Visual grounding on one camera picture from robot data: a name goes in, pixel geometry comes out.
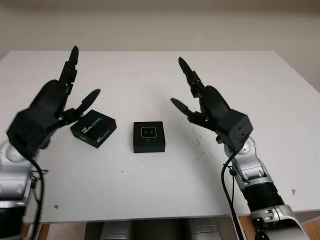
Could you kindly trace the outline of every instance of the robotic hand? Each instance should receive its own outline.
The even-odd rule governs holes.
[[[189,122],[216,132],[216,141],[224,144],[229,159],[222,167],[221,182],[238,238],[244,239],[224,178],[229,163],[232,163],[230,173],[235,177],[251,211],[256,240],[308,240],[295,214],[278,195],[266,167],[256,155],[256,144],[250,137],[253,127],[248,116],[230,109],[217,89],[204,86],[196,72],[181,57],[179,65],[193,97],[199,98],[201,112],[190,111],[175,98],[171,98],[171,101],[187,116]]]
[[[95,101],[100,89],[92,91],[81,105],[64,111],[73,88],[79,50],[73,47],[59,80],[47,82],[30,106],[18,112],[9,129],[8,141],[0,146],[0,239],[21,239],[23,216],[30,190],[38,178],[31,171],[36,168],[41,183],[40,198],[36,199],[37,213],[31,239],[36,237],[44,197],[43,171],[35,161],[39,149],[45,149],[55,131],[71,124]]]

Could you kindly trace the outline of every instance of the product box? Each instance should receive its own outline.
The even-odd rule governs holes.
[[[72,127],[72,134],[83,142],[98,148],[117,128],[116,120],[90,110]]]
[[[135,153],[158,153],[166,148],[162,121],[133,123],[133,151]]]

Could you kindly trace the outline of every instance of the black cable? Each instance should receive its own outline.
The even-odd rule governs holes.
[[[39,178],[40,178],[40,183],[41,183],[41,186],[40,186],[40,198],[36,199],[37,210],[36,210],[36,214],[35,214],[35,217],[34,217],[33,230],[32,230],[32,235],[31,235],[31,240],[34,240],[34,239],[36,239],[36,236],[37,236],[37,233],[38,233],[38,228],[39,228],[41,210],[42,210],[43,199],[44,199],[44,194],[45,194],[45,179],[44,179],[43,170],[40,168],[38,163],[33,158],[27,158],[27,160],[38,171]]]
[[[231,210],[231,215],[232,215],[232,218],[233,218],[233,223],[234,223],[234,227],[235,227],[235,230],[236,230],[236,234],[238,235],[239,240],[244,240],[244,236],[242,235],[242,231],[241,231],[241,228],[240,228],[240,225],[239,225],[239,222],[238,222],[238,218],[237,218],[233,203],[231,202],[231,199],[230,199],[227,187],[226,187],[226,183],[225,183],[225,171],[226,171],[226,168],[227,168],[228,164],[232,161],[232,159],[238,154],[238,152],[239,151],[234,152],[229,157],[229,159],[225,162],[225,164],[223,165],[222,170],[221,170],[221,183],[222,183],[222,188],[224,190],[226,199],[227,199],[227,201],[229,203],[229,207],[230,207],[230,210]]]

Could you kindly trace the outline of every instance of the table surface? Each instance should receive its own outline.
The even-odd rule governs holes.
[[[294,211],[320,209],[320,95],[275,52],[81,51],[67,108],[100,88],[91,108],[116,119],[117,129],[99,149],[74,138],[69,127],[54,134],[38,157],[49,170],[42,222],[230,214],[220,181],[223,146],[170,102],[175,97],[199,110],[179,56],[233,109],[249,115],[257,154],[284,202]],[[66,51],[12,51],[0,62],[1,139],[16,112],[59,78],[68,57]],[[163,121],[164,153],[133,153],[133,122],[144,121]],[[31,197],[25,221],[35,209]],[[235,210],[249,213],[238,187]]]

